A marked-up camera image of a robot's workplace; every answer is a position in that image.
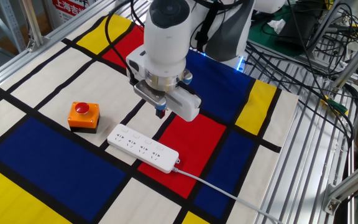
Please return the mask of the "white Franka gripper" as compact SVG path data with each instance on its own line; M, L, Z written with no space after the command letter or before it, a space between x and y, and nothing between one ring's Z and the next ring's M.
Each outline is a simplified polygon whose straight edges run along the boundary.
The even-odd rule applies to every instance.
M177 87L166 92L167 108L187 122L193 121L200 112L201 98L188 90ZM155 115L162 119L166 110L155 109Z

